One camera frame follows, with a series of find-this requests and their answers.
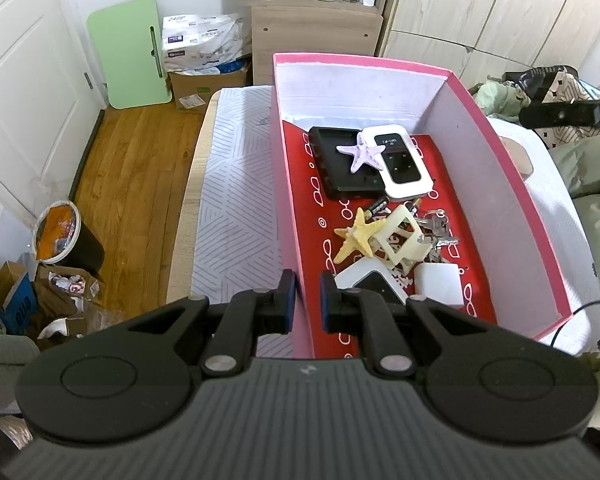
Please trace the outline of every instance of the red cloth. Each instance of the red cloth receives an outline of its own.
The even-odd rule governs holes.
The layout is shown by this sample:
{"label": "red cloth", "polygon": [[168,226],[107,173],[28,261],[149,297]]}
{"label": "red cloth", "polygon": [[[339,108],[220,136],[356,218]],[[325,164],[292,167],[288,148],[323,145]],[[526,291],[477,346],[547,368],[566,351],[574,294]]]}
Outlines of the red cloth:
{"label": "red cloth", "polygon": [[[353,225],[356,209],[366,208],[373,200],[328,200],[315,168],[307,133],[286,121],[283,121],[283,132],[304,277],[304,283],[301,284],[302,298],[310,320],[315,357],[355,356],[357,351],[353,338],[342,334],[327,335],[322,331],[319,275],[325,269],[337,272],[353,263],[355,256],[352,255],[342,264],[334,265],[333,258],[340,250],[343,240],[333,230]],[[443,248],[442,255],[464,271],[460,276],[465,299],[464,311],[495,323],[487,277],[442,156],[431,137],[417,136],[414,140],[417,141],[427,170],[434,179],[434,191],[423,197],[418,215],[434,209],[446,212],[453,234],[460,239],[460,243],[456,248],[451,248],[451,252],[449,248]],[[396,206],[398,203],[391,203],[390,209],[393,210]],[[413,280],[413,271],[408,278]],[[413,284],[406,286],[405,290],[408,294],[414,294]]]}

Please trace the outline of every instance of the pink box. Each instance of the pink box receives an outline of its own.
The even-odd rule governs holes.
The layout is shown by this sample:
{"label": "pink box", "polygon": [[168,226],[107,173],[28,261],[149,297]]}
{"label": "pink box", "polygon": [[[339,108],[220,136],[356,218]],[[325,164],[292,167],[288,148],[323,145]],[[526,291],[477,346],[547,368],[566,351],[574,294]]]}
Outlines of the pink box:
{"label": "pink box", "polygon": [[[554,251],[518,171],[458,78],[443,68],[341,54],[276,54],[271,155],[282,263],[306,290],[282,121],[362,129],[401,124],[428,134],[444,159],[486,271],[498,325],[539,339],[571,317]],[[315,305],[296,304],[294,354],[312,356],[307,322]]]}

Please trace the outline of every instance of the wooden bed frame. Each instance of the wooden bed frame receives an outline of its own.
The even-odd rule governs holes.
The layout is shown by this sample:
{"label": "wooden bed frame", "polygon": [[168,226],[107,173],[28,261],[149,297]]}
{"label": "wooden bed frame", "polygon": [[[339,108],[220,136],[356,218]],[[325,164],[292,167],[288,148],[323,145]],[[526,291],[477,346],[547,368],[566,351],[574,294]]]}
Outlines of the wooden bed frame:
{"label": "wooden bed frame", "polygon": [[188,296],[191,290],[191,275],[193,272],[193,256],[196,247],[198,230],[198,209],[202,195],[202,183],[205,179],[206,162],[211,153],[211,144],[216,124],[216,111],[220,91],[213,94],[206,110],[205,120],[200,128],[200,135],[193,154],[187,189],[184,192],[176,243],[173,247],[167,303]]}

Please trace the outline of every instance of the purple starfish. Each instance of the purple starfish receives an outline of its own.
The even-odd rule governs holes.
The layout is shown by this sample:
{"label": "purple starfish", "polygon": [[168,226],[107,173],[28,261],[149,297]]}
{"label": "purple starfish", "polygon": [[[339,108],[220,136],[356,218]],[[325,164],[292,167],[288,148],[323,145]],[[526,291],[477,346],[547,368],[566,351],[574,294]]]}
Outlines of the purple starfish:
{"label": "purple starfish", "polygon": [[362,134],[358,134],[358,143],[355,146],[336,146],[336,150],[346,155],[353,155],[353,163],[351,165],[351,173],[355,173],[367,164],[376,170],[382,170],[382,164],[376,160],[376,155],[384,152],[386,146],[369,146]]}

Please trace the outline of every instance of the battery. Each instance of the battery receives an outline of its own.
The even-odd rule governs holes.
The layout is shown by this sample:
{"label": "battery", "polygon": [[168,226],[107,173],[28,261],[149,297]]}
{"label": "battery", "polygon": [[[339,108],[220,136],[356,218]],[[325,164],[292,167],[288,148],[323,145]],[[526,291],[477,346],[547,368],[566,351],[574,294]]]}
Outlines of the battery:
{"label": "battery", "polygon": [[365,209],[365,211],[364,211],[365,220],[368,222],[369,220],[371,220],[373,215],[384,210],[388,205],[389,205],[389,199],[385,196],[380,197],[378,200],[373,202],[369,207],[367,207]]}

